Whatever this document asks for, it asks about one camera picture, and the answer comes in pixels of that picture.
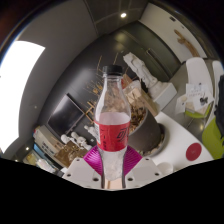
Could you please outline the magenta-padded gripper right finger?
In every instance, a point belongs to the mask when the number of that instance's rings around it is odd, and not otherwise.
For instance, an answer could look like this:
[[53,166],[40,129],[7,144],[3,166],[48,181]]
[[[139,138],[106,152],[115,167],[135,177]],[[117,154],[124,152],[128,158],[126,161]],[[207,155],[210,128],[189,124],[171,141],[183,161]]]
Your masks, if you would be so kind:
[[130,146],[123,159],[122,188],[133,189],[145,186],[162,177],[162,172],[150,157],[142,157]]

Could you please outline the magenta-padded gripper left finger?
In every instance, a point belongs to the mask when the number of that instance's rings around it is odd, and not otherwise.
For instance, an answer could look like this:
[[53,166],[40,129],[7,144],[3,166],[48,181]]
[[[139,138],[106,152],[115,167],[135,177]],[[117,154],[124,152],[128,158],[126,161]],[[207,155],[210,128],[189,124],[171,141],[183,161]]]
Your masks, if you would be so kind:
[[83,158],[75,158],[62,178],[84,188],[103,189],[103,162],[98,147],[93,147]]

